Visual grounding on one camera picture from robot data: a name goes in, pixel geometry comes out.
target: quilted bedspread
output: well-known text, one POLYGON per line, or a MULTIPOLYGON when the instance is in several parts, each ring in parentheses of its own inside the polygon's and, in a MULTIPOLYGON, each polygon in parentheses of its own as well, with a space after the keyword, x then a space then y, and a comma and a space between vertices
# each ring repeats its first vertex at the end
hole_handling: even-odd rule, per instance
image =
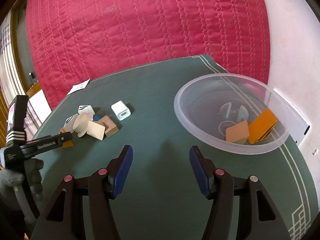
POLYGON ((51 108, 88 78, 198 54, 268 81, 264 0, 28 0, 26 25, 51 108))

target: striped curtain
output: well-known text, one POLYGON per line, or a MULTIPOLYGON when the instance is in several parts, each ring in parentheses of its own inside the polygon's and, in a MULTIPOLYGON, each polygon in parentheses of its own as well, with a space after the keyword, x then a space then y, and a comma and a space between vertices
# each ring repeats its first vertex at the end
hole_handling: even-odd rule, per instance
MULTIPOLYGON (((26 94, 13 57, 10 26, 11 11, 0 26, 0 86, 7 106, 9 106, 16 95, 26 94)), ((28 102, 27 117, 25 118, 25 130, 28 141, 32 140, 40 125, 41 121, 30 102, 28 102)))

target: transparent plastic bowl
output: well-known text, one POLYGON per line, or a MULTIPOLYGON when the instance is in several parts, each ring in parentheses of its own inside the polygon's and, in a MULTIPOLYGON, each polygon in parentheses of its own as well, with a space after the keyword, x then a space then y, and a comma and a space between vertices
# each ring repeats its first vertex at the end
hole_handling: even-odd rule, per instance
POLYGON ((218 73, 185 84, 174 99, 180 123, 199 140, 237 154, 262 154, 281 146, 289 136, 287 106, 265 84, 242 75, 218 73), (247 119, 250 124, 266 107, 278 121, 269 137, 244 145, 225 141, 225 129, 247 119))

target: table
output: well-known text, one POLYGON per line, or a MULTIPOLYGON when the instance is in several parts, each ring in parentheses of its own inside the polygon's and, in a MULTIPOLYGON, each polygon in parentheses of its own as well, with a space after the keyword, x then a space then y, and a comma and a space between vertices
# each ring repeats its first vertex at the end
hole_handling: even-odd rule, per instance
MULTIPOLYGON (((198 145, 206 158, 232 176, 256 175, 282 214, 292 239, 300 239, 316 217, 318 205, 313 179, 291 137, 272 152, 237 155, 199 141, 177 120, 173 111, 177 91, 190 80, 212 72, 225 70, 206 55, 183 57, 95 79, 84 90, 67 96, 35 138, 58 133, 79 105, 93 106, 100 117, 109 115, 120 131, 103 141, 73 134, 74 147, 38 155, 44 160, 44 200, 39 209, 43 210, 65 175, 89 176, 130 144, 134 157, 126 184, 122 194, 110 201, 121 239, 201 239, 212 202, 201 195, 188 159, 189 148, 198 145), (132 110, 121 122, 110 108, 119 100, 132 110)), ((87 203, 84 199, 86 234, 91 240, 87 203)), ((234 213, 237 209, 235 198, 234 213)), ((235 238, 236 225, 233 216, 230 239, 235 238)))

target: hand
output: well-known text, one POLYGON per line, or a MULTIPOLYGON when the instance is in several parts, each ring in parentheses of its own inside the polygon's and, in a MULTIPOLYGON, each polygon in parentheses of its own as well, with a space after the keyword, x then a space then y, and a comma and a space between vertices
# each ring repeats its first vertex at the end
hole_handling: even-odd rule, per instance
MULTIPOLYGON (((35 158, 28 161, 35 162, 35 169, 28 174, 30 190, 34 195, 34 198, 40 201, 42 200, 42 185, 39 170, 43 168, 43 161, 35 158)), ((13 211, 21 210, 21 208, 12 187, 21 185, 24 180, 25 176, 19 172, 10 169, 0 171, 0 199, 13 211)))

